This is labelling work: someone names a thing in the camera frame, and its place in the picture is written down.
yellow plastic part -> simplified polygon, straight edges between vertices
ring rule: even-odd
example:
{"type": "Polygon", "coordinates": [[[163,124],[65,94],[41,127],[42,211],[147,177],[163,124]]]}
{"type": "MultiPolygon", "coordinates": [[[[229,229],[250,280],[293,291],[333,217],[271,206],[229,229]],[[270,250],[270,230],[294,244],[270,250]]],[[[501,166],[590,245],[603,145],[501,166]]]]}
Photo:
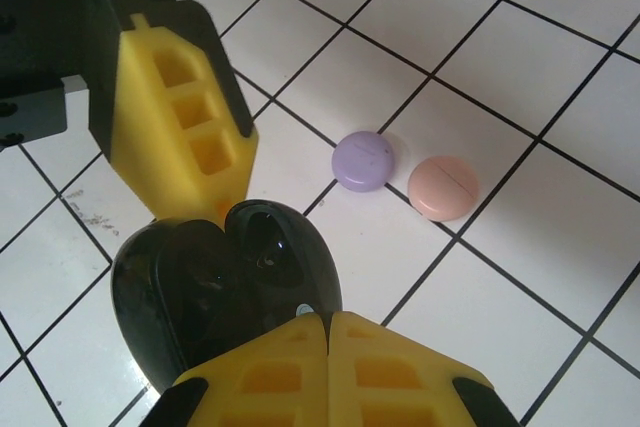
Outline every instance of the yellow plastic part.
{"type": "Polygon", "coordinates": [[[222,226],[246,196],[257,133],[238,132],[201,49],[132,18],[120,36],[111,165],[157,218],[222,226]]]}
{"type": "Polygon", "coordinates": [[[326,427],[327,342],[317,315],[185,372],[209,387],[189,427],[326,427]]]}
{"type": "Polygon", "coordinates": [[[189,427],[475,427],[452,381],[476,370],[352,313],[327,356],[316,314],[183,374],[209,387],[189,427]]]}
{"type": "Polygon", "coordinates": [[[331,427],[475,427],[452,380],[479,372],[349,312],[329,341],[331,427]]]}

purple pill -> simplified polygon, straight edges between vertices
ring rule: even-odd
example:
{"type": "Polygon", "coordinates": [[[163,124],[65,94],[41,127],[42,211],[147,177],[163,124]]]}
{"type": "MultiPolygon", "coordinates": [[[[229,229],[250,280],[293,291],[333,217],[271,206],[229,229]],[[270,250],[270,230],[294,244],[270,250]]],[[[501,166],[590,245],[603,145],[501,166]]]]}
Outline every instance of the purple pill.
{"type": "Polygon", "coordinates": [[[391,177],[394,164],[391,144],[375,132],[346,136],[331,158],[333,175],[354,192],[370,192],[382,187],[391,177]]]}

round tablet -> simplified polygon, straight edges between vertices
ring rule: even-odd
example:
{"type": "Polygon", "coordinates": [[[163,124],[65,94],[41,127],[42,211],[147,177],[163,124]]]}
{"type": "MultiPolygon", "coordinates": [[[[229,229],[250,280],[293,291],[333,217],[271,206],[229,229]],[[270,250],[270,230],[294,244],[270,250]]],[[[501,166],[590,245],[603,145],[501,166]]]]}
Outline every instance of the round tablet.
{"type": "Polygon", "coordinates": [[[409,200],[418,212],[434,222],[468,214],[478,200],[478,178],[457,157],[430,157],[409,177],[409,200]]]}
{"type": "Polygon", "coordinates": [[[338,182],[355,192],[382,187],[393,172],[393,150],[375,132],[355,132],[340,141],[333,151],[331,167],[338,182]]]}

white tile floor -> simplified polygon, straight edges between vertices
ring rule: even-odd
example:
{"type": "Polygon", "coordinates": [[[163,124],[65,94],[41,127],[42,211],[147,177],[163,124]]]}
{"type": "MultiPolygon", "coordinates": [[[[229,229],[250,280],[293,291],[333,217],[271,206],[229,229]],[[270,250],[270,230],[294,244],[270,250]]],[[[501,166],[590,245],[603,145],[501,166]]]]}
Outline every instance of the white tile floor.
{"type": "MultiPolygon", "coordinates": [[[[525,425],[640,425],[640,0],[198,0],[261,133],[251,197],[309,213],[344,303],[482,370],[525,425]],[[386,189],[335,186],[332,146],[379,130],[386,189]],[[481,202],[409,205],[424,157],[481,202]]],[[[0,153],[0,425],[135,426],[157,399],[108,265],[151,220],[70,128],[0,153]]]]}

screw hole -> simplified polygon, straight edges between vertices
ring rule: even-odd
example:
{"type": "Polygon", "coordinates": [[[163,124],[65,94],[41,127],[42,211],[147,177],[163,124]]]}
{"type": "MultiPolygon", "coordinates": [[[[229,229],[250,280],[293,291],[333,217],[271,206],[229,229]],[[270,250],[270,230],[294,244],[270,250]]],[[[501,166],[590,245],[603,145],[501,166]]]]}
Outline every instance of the screw hole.
{"type": "Polygon", "coordinates": [[[13,15],[0,14],[0,35],[7,35],[16,28],[16,18],[13,15]]]}
{"type": "Polygon", "coordinates": [[[18,105],[13,102],[0,102],[0,117],[11,117],[18,111],[18,105]]]}
{"type": "Polygon", "coordinates": [[[24,140],[24,135],[22,134],[7,134],[4,138],[0,138],[0,146],[2,147],[12,147],[14,145],[18,145],[24,140]]]}

